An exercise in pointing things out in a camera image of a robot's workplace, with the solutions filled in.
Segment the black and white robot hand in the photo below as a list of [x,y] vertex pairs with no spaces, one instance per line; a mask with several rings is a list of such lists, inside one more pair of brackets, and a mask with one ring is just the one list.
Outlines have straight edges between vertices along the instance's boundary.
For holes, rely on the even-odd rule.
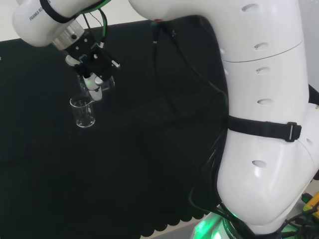
[[120,63],[90,34],[72,34],[71,41],[71,45],[65,49],[66,63],[82,77],[91,99],[100,101],[103,84],[112,85],[111,78],[120,69]]

